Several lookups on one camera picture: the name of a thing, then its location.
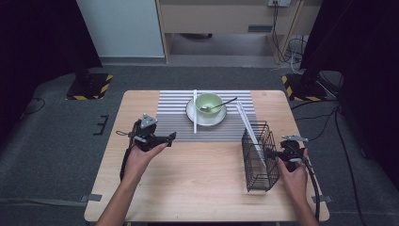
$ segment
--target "wall outlet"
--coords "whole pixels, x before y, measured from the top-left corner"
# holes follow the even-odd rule
[[[269,0],[268,6],[274,7],[276,4],[278,7],[289,7],[291,0]]]

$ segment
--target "white chopstick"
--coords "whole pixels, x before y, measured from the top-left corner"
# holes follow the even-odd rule
[[[194,105],[194,134],[197,133],[197,107],[196,107],[196,100],[197,100],[197,90],[194,89],[194,98],[193,98],[193,105]]]
[[[246,110],[243,108],[243,105],[239,101],[237,101],[236,107],[237,107],[238,112],[241,115],[241,119],[243,120],[244,125],[247,128],[247,132],[249,133],[252,143],[255,145],[256,151],[258,151],[258,156],[261,158],[261,162],[266,167],[266,164],[264,163],[263,150],[258,145],[258,140],[256,139],[255,134],[253,133],[252,127],[250,126],[250,122],[248,120]]]

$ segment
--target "plate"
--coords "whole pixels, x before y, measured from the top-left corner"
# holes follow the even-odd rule
[[[188,119],[190,119],[191,121],[194,121],[194,113],[196,112],[196,110],[197,109],[194,107],[194,101],[193,99],[191,99],[185,107],[185,112],[187,113]],[[197,124],[202,126],[217,125],[224,120],[224,118],[226,117],[226,113],[227,107],[223,105],[219,111],[219,114],[217,114],[214,118],[205,119],[197,114]]]

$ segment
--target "human hand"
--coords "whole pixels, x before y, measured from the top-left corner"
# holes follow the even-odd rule
[[[126,162],[123,178],[141,178],[151,160],[167,147],[166,143],[159,144],[147,152],[142,152],[136,145],[132,148]]]
[[[308,149],[305,149],[303,156],[308,158]],[[279,174],[284,182],[285,190],[293,202],[306,202],[306,185],[308,182],[308,173],[304,163],[297,165],[292,172],[287,170],[285,162],[278,159]]]

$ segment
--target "metal basket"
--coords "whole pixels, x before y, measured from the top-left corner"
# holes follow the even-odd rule
[[[276,159],[277,151],[273,134],[269,130],[266,121],[251,121],[250,124],[258,140],[258,144],[252,142],[246,129],[241,141],[243,146],[247,190],[256,189],[268,191],[279,179]]]

